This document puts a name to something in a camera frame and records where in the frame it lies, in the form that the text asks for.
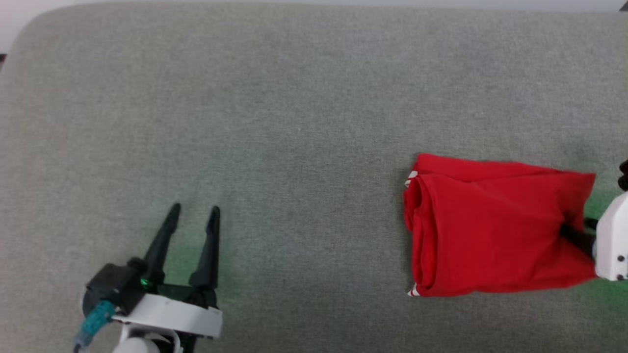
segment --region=gray couch cushion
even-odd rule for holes
[[[174,201],[174,283],[210,207],[224,216],[224,335],[198,352],[625,350],[621,284],[406,296],[402,192],[419,152],[518,160],[597,172],[599,215],[628,157],[627,20],[181,3],[37,18],[0,73],[3,350],[69,351],[82,285],[142,255]]]

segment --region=red cloth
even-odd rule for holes
[[[560,236],[583,228],[594,174],[419,155],[404,194],[421,296],[565,288],[595,264]]]

